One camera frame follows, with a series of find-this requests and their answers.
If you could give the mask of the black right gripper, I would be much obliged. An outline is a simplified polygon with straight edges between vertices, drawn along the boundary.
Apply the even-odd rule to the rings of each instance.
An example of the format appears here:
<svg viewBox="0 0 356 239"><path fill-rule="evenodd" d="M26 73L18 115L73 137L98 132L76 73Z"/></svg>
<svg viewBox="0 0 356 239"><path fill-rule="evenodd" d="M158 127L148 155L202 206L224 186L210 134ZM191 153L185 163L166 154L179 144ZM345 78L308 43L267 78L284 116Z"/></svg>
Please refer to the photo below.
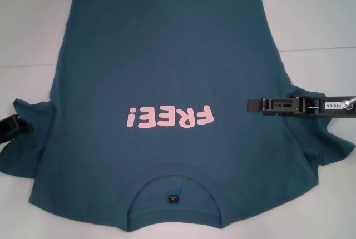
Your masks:
<svg viewBox="0 0 356 239"><path fill-rule="evenodd" d="M355 97L249 99L247 112L262 112L267 116L354 117Z"/></svg>

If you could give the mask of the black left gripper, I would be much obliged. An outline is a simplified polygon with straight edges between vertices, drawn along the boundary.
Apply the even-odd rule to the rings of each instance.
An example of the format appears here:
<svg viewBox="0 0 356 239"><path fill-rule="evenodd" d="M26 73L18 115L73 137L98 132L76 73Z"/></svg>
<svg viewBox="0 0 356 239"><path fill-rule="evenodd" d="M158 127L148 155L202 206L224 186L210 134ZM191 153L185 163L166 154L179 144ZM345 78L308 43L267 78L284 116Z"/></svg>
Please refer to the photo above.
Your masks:
<svg viewBox="0 0 356 239"><path fill-rule="evenodd" d="M20 118L18 115L9 116L1 120L0 144L9 142L21 133L31 133L34 128L31 123Z"/></svg>

